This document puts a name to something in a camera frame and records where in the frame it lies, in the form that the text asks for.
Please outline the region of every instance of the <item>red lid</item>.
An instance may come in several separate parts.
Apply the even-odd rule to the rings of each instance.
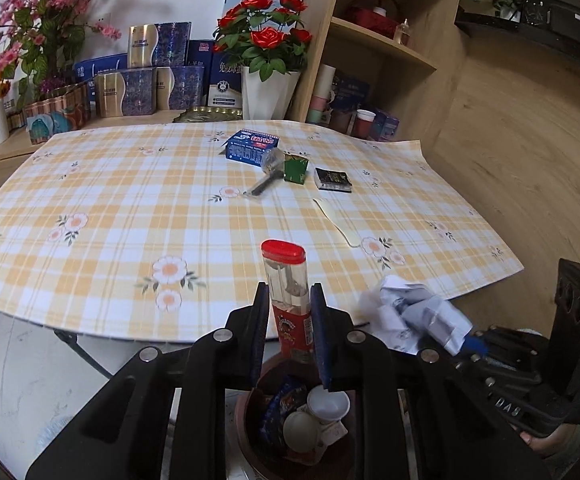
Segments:
[[[305,261],[305,250],[282,240],[266,240],[261,244],[263,257],[282,264],[297,265]]]

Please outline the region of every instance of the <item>white floor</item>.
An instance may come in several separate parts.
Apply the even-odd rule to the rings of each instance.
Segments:
[[[146,345],[89,336],[79,343],[112,373]],[[277,351],[278,342],[268,343],[265,356]],[[0,459],[17,479],[40,453],[48,425],[78,412],[105,381],[51,330],[0,314]]]

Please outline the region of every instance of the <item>crumpled white paper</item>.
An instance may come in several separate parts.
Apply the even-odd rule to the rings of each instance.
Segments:
[[[432,294],[422,283],[395,274],[385,276],[359,298],[370,330],[388,348],[416,354],[423,334],[430,334],[452,355],[458,354],[472,323],[449,301]]]

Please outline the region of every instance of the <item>checkered tablecloth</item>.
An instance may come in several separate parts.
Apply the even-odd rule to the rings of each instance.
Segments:
[[[242,196],[262,171],[220,154],[240,128],[309,158],[305,185]],[[345,171],[353,193],[318,190],[315,166]],[[267,238],[302,245],[310,283],[357,323],[359,294],[387,272],[453,298],[522,269],[418,142],[284,121],[102,128],[52,137],[0,189],[0,311],[78,333],[193,341],[250,304]]]

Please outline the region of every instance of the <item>metal screw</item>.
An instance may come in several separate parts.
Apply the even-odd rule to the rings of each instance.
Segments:
[[[421,352],[421,358],[426,363],[432,364],[439,361],[439,354],[436,350],[433,350],[432,348],[426,348]]]
[[[353,330],[352,332],[347,333],[347,340],[350,343],[362,343],[365,341],[365,334],[360,330]]]
[[[159,351],[154,348],[153,346],[146,346],[143,350],[138,353],[138,358],[141,361],[145,361],[149,363],[150,361],[154,361],[159,356]]]
[[[214,337],[214,340],[218,341],[219,343],[229,341],[232,339],[232,331],[229,328],[220,328],[214,331],[212,337]]]

